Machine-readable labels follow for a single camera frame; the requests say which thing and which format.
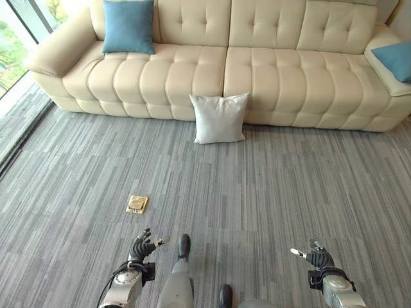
glass window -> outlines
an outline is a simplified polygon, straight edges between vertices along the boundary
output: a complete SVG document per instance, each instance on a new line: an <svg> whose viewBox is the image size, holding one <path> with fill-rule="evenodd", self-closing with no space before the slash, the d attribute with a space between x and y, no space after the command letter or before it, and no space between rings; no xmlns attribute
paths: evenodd
<svg viewBox="0 0 411 308"><path fill-rule="evenodd" d="M35 2L53 30L57 29L69 17L63 5L67 1L35 0Z"/></svg>
<svg viewBox="0 0 411 308"><path fill-rule="evenodd" d="M10 4L13 6L20 19L33 33L33 36L37 41L42 42L53 31L51 28L46 28L39 15L30 4L30 0L11 0Z"/></svg>
<svg viewBox="0 0 411 308"><path fill-rule="evenodd" d="M35 46L11 8L0 1L0 97L26 73L24 61Z"/></svg>

blue pillow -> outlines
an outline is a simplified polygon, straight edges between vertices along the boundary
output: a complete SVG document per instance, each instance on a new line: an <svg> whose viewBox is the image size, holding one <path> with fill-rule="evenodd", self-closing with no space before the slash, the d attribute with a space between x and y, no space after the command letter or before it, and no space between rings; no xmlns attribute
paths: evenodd
<svg viewBox="0 0 411 308"><path fill-rule="evenodd" d="M371 51L398 81L411 83L411 40Z"/></svg>
<svg viewBox="0 0 411 308"><path fill-rule="evenodd" d="M104 53L154 54L152 40L154 1L104 1Z"/></svg>

gold object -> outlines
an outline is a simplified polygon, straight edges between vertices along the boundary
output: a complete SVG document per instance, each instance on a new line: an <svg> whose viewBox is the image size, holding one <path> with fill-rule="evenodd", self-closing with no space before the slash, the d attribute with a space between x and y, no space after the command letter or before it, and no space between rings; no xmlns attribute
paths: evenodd
<svg viewBox="0 0 411 308"><path fill-rule="evenodd" d="M147 206L148 197L131 196L128 202L126 212L134 214L142 214Z"/></svg>

beige leather sofa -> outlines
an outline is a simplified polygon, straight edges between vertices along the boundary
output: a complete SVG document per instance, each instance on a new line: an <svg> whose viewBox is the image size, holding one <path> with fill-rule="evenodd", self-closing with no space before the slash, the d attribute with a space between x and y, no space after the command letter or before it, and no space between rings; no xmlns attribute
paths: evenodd
<svg viewBox="0 0 411 308"><path fill-rule="evenodd" d="M377 0L158 0L154 55L103 54L103 0L30 64L62 109L194 121L188 94L250 92L246 123L383 132L411 113L411 85L371 53L399 42Z"/></svg>

sofa armrest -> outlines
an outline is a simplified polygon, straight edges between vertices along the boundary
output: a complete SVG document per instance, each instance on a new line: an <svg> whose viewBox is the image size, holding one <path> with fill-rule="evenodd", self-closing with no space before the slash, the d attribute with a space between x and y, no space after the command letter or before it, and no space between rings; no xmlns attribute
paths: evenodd
<svg viewBox="0 0 411 308"><path fill-rule="evenodd" d="M63 77L96 41L90 9L86 8L53 32L28 61L29 70Z"/></svg>
<svg viewBox="0 0 411 308"><path fill-rule="evenodd" d="M401 40L384 24L377 24L371 41L365 48L364 55L372 68L376 71L381 81L389 90L391 96L404 96L411 94L411 84L398 81L394 75L374 56L372 49L396 44Z"/></svg>

